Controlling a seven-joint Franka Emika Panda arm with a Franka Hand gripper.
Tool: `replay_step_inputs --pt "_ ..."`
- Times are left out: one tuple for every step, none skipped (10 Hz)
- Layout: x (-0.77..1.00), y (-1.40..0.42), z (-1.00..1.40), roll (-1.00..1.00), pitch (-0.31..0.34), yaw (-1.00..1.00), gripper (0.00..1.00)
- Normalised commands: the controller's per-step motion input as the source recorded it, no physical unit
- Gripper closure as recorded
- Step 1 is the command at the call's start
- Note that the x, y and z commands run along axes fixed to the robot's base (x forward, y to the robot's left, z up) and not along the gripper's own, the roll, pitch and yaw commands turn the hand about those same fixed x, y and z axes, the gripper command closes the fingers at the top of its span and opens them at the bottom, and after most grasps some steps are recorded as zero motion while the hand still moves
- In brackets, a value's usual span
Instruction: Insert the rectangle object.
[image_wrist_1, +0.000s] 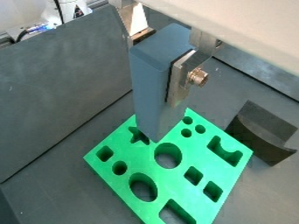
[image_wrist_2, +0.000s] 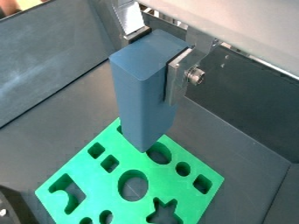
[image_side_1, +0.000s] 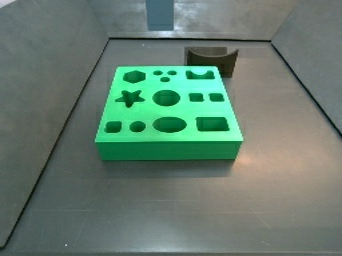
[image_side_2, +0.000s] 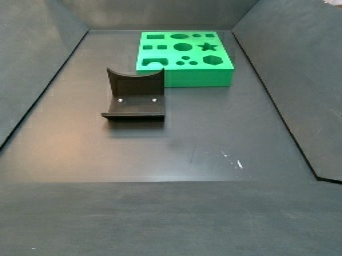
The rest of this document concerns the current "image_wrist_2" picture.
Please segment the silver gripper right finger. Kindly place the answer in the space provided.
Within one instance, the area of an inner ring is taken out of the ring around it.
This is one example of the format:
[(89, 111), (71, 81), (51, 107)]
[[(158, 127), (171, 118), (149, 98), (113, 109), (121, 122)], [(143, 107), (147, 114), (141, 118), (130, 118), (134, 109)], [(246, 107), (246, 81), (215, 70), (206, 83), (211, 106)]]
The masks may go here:
[(190, 46), (167, 63), (165, 101), (170, 106), (183, 98), (189, 84), (202, 84), (206, 74), (202, 60), (221, 44), (215, 37), (193, 27), (187, 28), (186, 41)]

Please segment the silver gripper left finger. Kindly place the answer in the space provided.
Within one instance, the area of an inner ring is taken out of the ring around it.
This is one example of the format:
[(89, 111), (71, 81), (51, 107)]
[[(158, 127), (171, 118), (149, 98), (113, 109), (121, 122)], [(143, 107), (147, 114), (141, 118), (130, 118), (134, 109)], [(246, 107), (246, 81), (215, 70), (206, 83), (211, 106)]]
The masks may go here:
[(137, 0), (113, 0), (113, 9), (121, 25), (122, 43), (131, 44), (153, 31), (145, 23), (139, 3)]

